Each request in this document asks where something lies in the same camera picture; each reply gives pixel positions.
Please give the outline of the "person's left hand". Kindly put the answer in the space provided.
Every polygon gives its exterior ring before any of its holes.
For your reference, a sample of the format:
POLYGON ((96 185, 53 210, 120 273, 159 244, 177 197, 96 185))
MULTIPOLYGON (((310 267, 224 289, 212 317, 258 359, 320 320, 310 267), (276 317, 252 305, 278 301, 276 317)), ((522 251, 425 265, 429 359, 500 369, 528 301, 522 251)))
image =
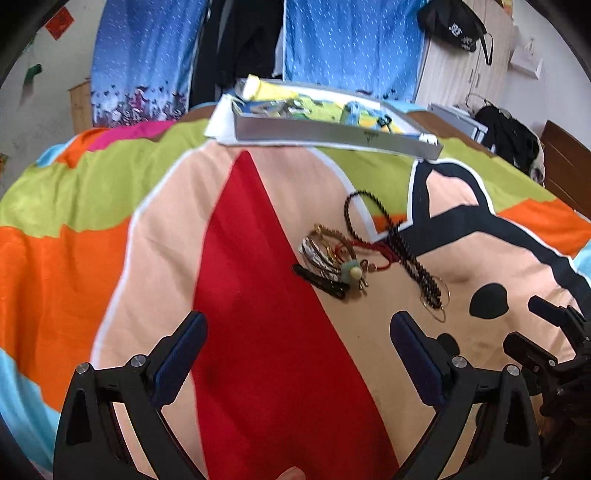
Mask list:
POLYGON ((305 480, 305 474, 300 468, 290 467, 281 473, 276 480, 305 480))

